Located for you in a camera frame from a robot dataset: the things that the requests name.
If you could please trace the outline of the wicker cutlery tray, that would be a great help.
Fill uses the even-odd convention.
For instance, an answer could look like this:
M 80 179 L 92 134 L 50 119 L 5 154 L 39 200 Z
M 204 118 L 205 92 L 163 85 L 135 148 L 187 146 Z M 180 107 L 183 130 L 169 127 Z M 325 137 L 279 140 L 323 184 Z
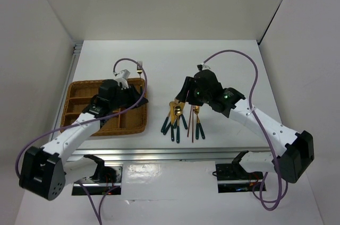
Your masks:
M 72 82 L 67 90 L 60 126 L 73 124 L 90 99 L 98 93 L 103 80 L 84 80 Z M 134 108 L 111 118 L 93 136 L 119 136 L 142 133 L 147 125 L 148 106 Z

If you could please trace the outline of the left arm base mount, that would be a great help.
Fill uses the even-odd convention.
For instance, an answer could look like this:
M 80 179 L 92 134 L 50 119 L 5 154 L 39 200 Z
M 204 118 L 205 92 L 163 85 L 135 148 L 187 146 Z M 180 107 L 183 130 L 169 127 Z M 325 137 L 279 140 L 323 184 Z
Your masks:
M 120 195 L 122 182 L 122 165 L 109 165 L 102 158 L 86 154 L 77 161 L 70 162 L 78 175 L 72 188 L 73 196 L 85 195 L 84 186 L 90 195 Z

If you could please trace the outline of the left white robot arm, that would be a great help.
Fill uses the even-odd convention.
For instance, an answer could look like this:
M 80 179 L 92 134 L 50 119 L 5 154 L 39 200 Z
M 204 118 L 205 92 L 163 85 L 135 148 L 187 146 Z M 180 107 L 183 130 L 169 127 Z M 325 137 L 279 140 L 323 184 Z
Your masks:
M 89 104 L 76 121 L 63 127 L 54 140 L 37 148 L 29 147 L 24 153 L 19 186 L 49 201 L 59 196 L 63 188 L 90 178 L 99 182 L 105 177 L 103 159 L 86 154 L 69 162 L 72 153 L 91 135 L 98 132 L 111 118 L 145 105 L 146 89 L 124 86 L 116 80 L 104 80 Z

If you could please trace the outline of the copper chopstick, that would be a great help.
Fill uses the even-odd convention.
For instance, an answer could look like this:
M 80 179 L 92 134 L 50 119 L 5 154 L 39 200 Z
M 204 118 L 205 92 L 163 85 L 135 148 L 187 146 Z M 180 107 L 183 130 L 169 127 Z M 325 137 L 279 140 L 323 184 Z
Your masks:
M 189 137 L 190 136 L 190 129 L 191 129 L 191 123 L 192 123 L 192 105 L 190 105 L 190 113 L 189 113 L 189 122 L 188 122 L 188 129 L 187 129 L 187 134 L 186 136 Z
M 194 143 L 194 106 L 191 105 L 191 142 Z

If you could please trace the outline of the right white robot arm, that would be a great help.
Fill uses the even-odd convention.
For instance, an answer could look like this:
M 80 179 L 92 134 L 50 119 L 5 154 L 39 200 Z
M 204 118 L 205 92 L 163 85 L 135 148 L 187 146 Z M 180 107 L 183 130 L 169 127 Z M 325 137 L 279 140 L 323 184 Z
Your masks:
M 232 173 L 237 178 L 251 172 L 275 172 L 293 184 L 314 160 L 313 137 L 309 132 L 299 133 L 275 121 L 238 90 L 222 87 L 210 70 L 186 77 L 176 99 L 196 106 L 207 104 L 213 111 L 264 137 L 270 152 L 242 151 L 232 165 Z

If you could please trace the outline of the aluminium table rail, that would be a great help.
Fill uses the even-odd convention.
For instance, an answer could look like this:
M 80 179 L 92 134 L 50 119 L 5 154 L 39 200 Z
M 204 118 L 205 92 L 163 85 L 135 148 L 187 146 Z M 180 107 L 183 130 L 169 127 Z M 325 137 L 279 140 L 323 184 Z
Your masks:
M 95 155 L 105 161 L 114 162 L 152 162 L 152 161 L 194 161 L 229 160 L 241 151 L 267 152 L 268 148 L 176 148 L 176 149 L 96 149 L 76 150 L 68 161 L 75 161 L 87 154 Z

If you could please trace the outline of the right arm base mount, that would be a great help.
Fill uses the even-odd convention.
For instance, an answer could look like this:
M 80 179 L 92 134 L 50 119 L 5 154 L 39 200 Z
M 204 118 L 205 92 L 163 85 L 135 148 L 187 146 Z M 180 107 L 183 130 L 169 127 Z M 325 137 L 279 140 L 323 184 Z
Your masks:
M 248 151 L 240 152 L 231 163 L 218 163 L 212 175 L 217 178 L 219 193 L 243 193 L 259 191 L 263 180 L 261 172 L 246 172 L 241 166 L 241 158 L 248 154 Z

